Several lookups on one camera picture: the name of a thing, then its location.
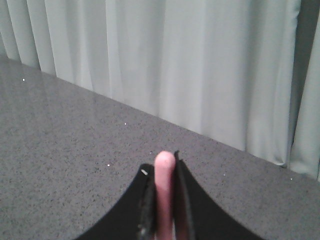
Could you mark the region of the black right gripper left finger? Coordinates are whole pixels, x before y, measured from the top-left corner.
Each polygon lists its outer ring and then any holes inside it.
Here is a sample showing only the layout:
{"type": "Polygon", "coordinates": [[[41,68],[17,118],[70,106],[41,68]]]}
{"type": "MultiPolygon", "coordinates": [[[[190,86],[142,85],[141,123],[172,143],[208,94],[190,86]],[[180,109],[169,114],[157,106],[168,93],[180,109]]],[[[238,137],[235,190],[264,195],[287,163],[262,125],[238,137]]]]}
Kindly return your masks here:
{"type": "Polygon", "coordinates": [[[117,203],[80,240],[153,240],[156,231],[155,172],[140,165],[133,181],[117,203]]]}

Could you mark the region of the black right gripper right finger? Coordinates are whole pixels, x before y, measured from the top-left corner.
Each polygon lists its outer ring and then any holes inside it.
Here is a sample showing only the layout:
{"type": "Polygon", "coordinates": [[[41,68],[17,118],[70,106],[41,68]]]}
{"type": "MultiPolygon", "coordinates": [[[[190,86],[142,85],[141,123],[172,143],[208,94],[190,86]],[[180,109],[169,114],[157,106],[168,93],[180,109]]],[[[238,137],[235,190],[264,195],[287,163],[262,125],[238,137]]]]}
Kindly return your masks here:
{"type": "Polygon", "coordinates": [[[174,152],[173,219],[177,240],[260,240],[225,212],[199,185],[174,152]]]}

